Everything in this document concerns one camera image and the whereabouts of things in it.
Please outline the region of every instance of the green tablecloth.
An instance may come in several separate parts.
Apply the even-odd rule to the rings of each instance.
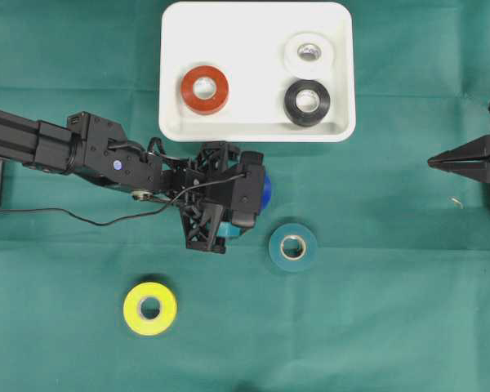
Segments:
[[[185,250],[173,210],[105,229],[0,216],[0,391],[490,391],[489,194],[426,166],[490,132],[490,0],[343,3],[356,131],[331,145],[242,145],[265,153],[274,199],[226,256]],[[0,0],[0,109],[58,124],[87,110],[133,140],[159,135],[167,5]],[[97,220],[149,208],[15,164],[3,206]],[[318,237],[312,270],[272,266],[266,244],[286,221]],[[155,338],[122,315],[147,274],[179,301]]]

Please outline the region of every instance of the yellow tape roll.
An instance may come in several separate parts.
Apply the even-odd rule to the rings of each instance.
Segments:
[[[148,298],[158,300],[158,316],[146,318],[141,305]],[[160,283],[141,283],[132,288],[123,302],[123,317],[129,328],[139,335],[152,336],[169,328],[176,318],[177,304],[174,294]]]

